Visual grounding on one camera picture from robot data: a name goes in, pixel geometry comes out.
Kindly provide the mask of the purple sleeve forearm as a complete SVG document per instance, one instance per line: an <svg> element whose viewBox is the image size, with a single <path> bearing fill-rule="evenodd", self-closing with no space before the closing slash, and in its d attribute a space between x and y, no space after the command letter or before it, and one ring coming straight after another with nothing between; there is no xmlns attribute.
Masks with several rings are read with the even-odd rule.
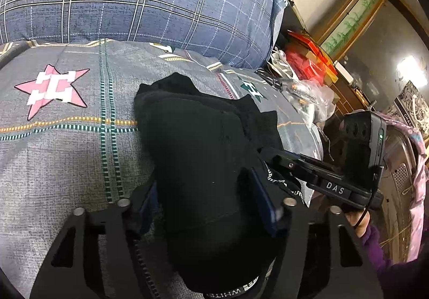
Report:
<svg viewBox="0 0 429 299"><path fill-rule="evenodd" d="M417 259L393 264L379 245L380 233L370 224L361 237L363 248L377 274L384 298L428 298L428 242Z"/></svg>

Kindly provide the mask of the person's right hand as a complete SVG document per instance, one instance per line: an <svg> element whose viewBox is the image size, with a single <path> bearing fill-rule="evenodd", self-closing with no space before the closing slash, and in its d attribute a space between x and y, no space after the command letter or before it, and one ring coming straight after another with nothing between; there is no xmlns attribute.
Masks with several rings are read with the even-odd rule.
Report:
<svg viewBox="0 0 429 299"><path fill-rule="evenodd" d="M354 231L358 238L363 238L367 234L367 230L370 224L370 214L364 211L353 211L345 214L345 218L350 225L354 228Z"/></svg>

